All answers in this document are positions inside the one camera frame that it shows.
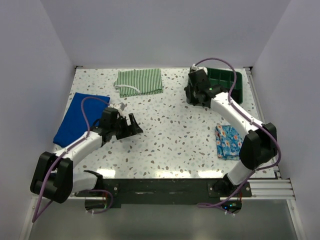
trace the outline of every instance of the blue cloth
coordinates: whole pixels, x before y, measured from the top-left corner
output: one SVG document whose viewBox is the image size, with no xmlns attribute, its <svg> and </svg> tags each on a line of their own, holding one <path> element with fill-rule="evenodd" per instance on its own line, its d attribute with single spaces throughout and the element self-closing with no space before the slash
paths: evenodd
<svg viewBox="0 0 320 240">
<path fill-rule="evenodd" d="M 237 130 L 231 125 L 218 125 L 214 134 L 218 158 L 239 160 L 243 140 Z"/>
<path fill-rule="evenodd" d="M 89 95 L 76 92 L 58 132 L 54 136 L 53 143 L 64 148 L 84 134 L 87 130 L 87 125 L 81 112 L 81 101 L 89 96 L 99 98 L 107 103 L 110 101 L 110 97 L 108 96 Z M 83 108 L 90 126 L 95 120 L 101 118 L 101 114 L 106 107 L 107 105 L 105 103 L 96 99 L 87 99 L 84 102 Z"/>
</svg>

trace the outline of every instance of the black metal bar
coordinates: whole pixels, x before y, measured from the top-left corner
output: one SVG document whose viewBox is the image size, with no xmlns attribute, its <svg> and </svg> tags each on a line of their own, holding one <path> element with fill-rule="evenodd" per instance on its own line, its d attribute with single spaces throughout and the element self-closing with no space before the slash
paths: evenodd
<svg viewBox="0 0 320 240">
<path fill-rule="evenodd" d="M 105 190 L 113 195 L 112 208 L 122 204 L 195 205 L 215 204 L 225 193 L 215 192 L 213 185 L 221 178 L 103 179 Z M 243 197 L 251 197 L 250 184 L 241 189 Z M 100 193 L 79 192 L 77 197 L 97 197 Z M 86 200 L 87 210 L 104 208 L 102 199 Z"/>
</svg>

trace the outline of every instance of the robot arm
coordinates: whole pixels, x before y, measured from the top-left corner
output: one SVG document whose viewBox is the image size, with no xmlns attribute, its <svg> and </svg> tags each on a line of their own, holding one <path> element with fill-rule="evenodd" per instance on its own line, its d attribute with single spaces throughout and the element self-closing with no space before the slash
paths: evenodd
<svg viewBox="0 0 320 240">
<path fill-rule="evenodd" d="M 83 136 L 66 148 L 54 153 L 42 153 L 30 185 L 31 192 L 40 193 L 49 168 L 62 153 L 65 153 L 63 158 L 51 171 L 50 177 L 45 184 L 43 192 L 45 198 L 57 203 L 63 203 L 71 193 L 99 189 L 100 186 L 98 185 L 100 183 L 98 180 L 102 179 L 102 175 L 89 170 L 73 173 L 73 169 L 87 155 L 110 141 L 112 136 L 116 136 L 116 139 L 119 140 L 143 133 L 132 113 L 129 114 L 131 125 L 128 125 L 127 118 L 122 113 L 124 107 L 123 103 L 115 107 L 106 107 L 99 119 L 98 126 L 91 127 L 88 135 L 86 131 Z"/>
<path fill-rule="evenodd" d="M 227 90 L 220 85 L 212 86 L 207 72 L 206 68 L 193 65 L 190 68 L 188 85 L 184 90 L 189 104 L 208 107 L 219 113 L 238 131 L 243 139 L 239 153 L 240 161 L 223 177 L 222 181 L 214 186 L 215 190 L 228 193 L 240 185 L 252 171 L 261 164 L 267 163 L 278 153 L 275 143 L 252 123 L 254 122 L 267 130 L 275 139 L 277 139 L 277 129 L 272 123 L 263 124 L 252 117 L 232 100 L 233 105 L 242 115 L 238 113 L 228 101 Z"/>
</svg>

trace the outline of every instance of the cloth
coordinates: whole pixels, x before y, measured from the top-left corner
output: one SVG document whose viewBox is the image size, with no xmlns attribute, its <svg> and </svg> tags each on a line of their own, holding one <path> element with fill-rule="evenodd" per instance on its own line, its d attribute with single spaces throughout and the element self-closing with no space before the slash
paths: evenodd
<svg viewBox="0 0 320 240">
<path fill-rule="evenodd" d="M 239 160 L 243 140 L 237 130 L 231 125 L 218 125 L 214 134 L 218 158 Z"/>
<path fill-rule="evenodd" d="M 119 90 L 121 98 L 163 93 L 159 68 L 119 71 L 113 85 Z"/>
<path fill-rule="evenodd" d="M 63 121 L 54 136 L 53 143 L 64 148 L 84 134 L 87 130 L 87 125 L 81 112 L 81 101 L 89 96 L 99 98 L 107 103 L 110 101 L 110 97 L 108 96 L 89 95 L 76 92 L 66 111 Z M 84 102 L 83 108 L 90 126 L 95 120 L 101 118 L 101 114 L 106 107 L 107 105 L 105 103 L 96 99 L 87 99 Z"/>
</svg>

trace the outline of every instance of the white cable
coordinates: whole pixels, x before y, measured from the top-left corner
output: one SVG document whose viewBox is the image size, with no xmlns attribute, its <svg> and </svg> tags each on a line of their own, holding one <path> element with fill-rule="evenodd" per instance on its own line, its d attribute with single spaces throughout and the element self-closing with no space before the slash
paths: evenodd
<svg viewBox="0 0 320 240">
<path fill-rule="evenodd" d="M 141 94 L 141 91 L 138 88 L 134 87 L 134 86 L 121 84 L 121 85 L 114 85 L 114 87 L 116 89 L 118 89 L 118 88 L 131 88 L 131 89 L 136 90 L 139 94 Z"/>
</svg>

